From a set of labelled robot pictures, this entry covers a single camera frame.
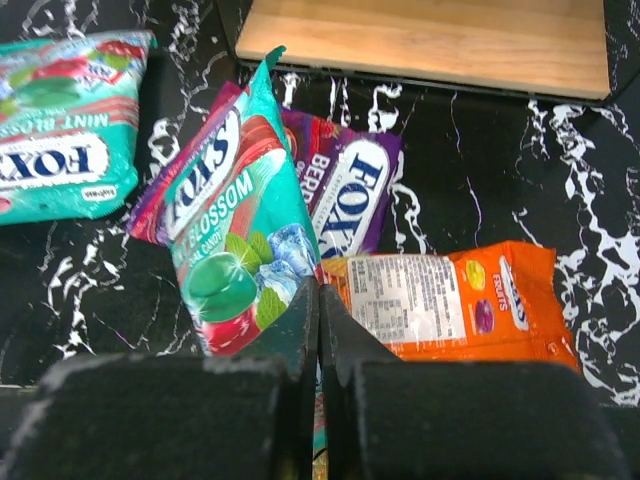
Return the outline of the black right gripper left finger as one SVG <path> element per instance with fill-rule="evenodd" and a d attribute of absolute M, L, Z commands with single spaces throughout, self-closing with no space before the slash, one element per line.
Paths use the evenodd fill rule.
<path fill-rule="evenodd" d="M 107 354 L 52 366 L 1 459 L 5 479 L 308 479 L 319 286 L 233 356 Z"/>

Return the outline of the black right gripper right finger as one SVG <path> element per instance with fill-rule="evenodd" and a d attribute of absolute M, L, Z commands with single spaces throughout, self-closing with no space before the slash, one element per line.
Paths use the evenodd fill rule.
<path fill-rule="evenodd" d="M 332 479 L 627 479 L 631 413 L 568 368 L 405 362 L 319 294 Z"/>

